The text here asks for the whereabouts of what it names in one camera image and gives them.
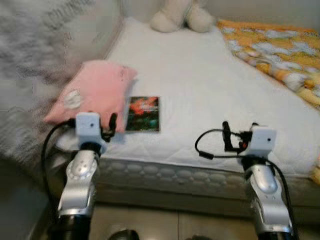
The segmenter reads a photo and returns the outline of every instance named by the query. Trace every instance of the white bedsheet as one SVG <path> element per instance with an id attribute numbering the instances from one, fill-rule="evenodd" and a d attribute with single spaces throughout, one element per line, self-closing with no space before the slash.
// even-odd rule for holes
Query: white bedsheet
<path id="1" fill-rule="evenodd" d="M 159 33 L 128 18 L 111 61 L 138 71 L 131 96 L 160 96 L 160 133 L 116 135 L 106 158 L 242 172 L 235 159 L 206 160 L 194 144 L 206 130 L 248 130 L 253 122 L 277 130 L 269 157 L 287 175 L 308 176 L 320 153 L 320 115 L 293 92 L 233 57 L 217 28 Z M 199 148 L 223 153 L 221 134 Z"/>

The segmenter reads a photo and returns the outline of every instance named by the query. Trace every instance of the white wall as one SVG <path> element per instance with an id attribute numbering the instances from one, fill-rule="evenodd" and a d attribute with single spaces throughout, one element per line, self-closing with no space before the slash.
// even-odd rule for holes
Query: white wall
<path id="1" fill-rule="evenodd" d="M 164 0 L 123 0 L 125 13 L 148 22 Z M 314 28 L 320 32 L 320 0 L 208 0 L 206 9 L 226 20 Z"/>

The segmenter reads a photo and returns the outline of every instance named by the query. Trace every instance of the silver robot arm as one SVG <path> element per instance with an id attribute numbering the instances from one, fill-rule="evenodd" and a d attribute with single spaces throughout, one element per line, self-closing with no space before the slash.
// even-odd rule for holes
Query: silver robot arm
<path id="1" fill-rule="evenodd" d="M 78 113 L 75 132 L 79 151 L 66 168 L 66 185 L 58 205 L 57 223 L 51 228 L 52 240 L 89 239 L 93 214 L 98 163 L 101 154 L 107 150 L 107 142 L 114 136 L 117 115 L 110 119 L 110 131 L 103 133 L 100 116 L 93 112 Z"/>
<path id="2" fill-rule="evenodd" d="M 293 228 L 287 206 L 282 200 L 282 187 L 275 173 L 263 159 L 275 146 L 274 129 L 253 125 L 252 137 L 241 164 L 245 171 L 246 194 L 253 211 L 255 231 L 260 240 L 291 240 Z"/>

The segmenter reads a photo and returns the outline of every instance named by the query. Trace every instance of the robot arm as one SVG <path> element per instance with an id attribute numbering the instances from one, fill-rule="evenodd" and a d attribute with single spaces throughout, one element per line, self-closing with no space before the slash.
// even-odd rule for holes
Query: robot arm
<path id="1" fill-rule="evenodd" d="M 222 132 L 225 152 L 236 152 L 238 155 L 216 156 L 198 149 L 198 142 L 207 133 Z M 231 135 L 239 137 L 239 147 L 233 147 Z M 212 129 L 203 133 L 195 142 L 195 149 L 204 158 L 238 158 L 244 169 L 246 194 L 254 215 L 254 226 L 259 240 L 293 240 L 299 239 L 293 224 L 290 198 L 287 196 L 288 208 L 282 200 L 282 187 L 275 177 L 274 163 L 268 155 L 275 146 L 276 131 L 274 129 L 252 124 L 250 131 L 234 133 L 230 131 L 228 122 L 222 129 Z"/>
<path id="2" fill-rule="evenodd" d="M 276 140 L 274 129 L 253 125 L 247 148 L 240 153 L 246 194 L 253 211 L 255 231 L 260 240 L 292 239 L 292 223 L 282 200 L 282 187 L 275 173 L 266 165 Z"/>
<path id="3" fill-rule="evenodd" d="M 109 142 L 115 134 L 116 118 L 113 114 L 109 132 L 102 134 L 100 116 L 97 113 L 77 114 L 75 128 L 79 151 L 66 168 L 67 181 L 57 209 L 58 219 L 50 230 L 49 239 L 89 239 L 98 163 L 101 154 L 107 150 L 105 140 Z"/>

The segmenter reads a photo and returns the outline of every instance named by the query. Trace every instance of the mattress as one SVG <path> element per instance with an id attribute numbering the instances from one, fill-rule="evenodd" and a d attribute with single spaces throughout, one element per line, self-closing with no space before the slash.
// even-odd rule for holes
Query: mattress
<path id="1" fill-rule="evenodd" d="M 163 34 L 128 18 L 109 60 L 138 71 L 130 96 L 160 97 L 160 133 L 116 135 L 102 158 L 242 172 L 235 159 L 207 160 L 197 137 L 228 121 L 234 132 L 253 122 L 277 130 L 270 160 L 287 176 L 308 177 L 320 153 L 320 115 L 277 81 L 239 61 L 214 27 Z M 221 134 L 199 148 L 223 154 Z"/>
<path id="2" fill-rule="evenodd" d="M 138 71 L 130 96 L 160 97 L 161 131 L 115 135 L 99 163 L 99 192 L 110 190 L 100 201 L 117 196 L 114 188 L 245 200 L 237 161 L 207 160 L 194 149 L 200 134 L 229 121 L 235 132 L 253 122 L 276 129 L 269 157 L 287 176 L 293 204 L 320 207 L 320 187 L 308 179 L 320 150 L 320 115 L 286 87 L 233 57 L 217 28 L 164 34 L 128 18 L 109 59 Z M 68 148 L 72 141 L 59 141 L 58 148 Z M 223 147 L 220 134 L 199 144 L 215 154 L 225 154 Z"/>

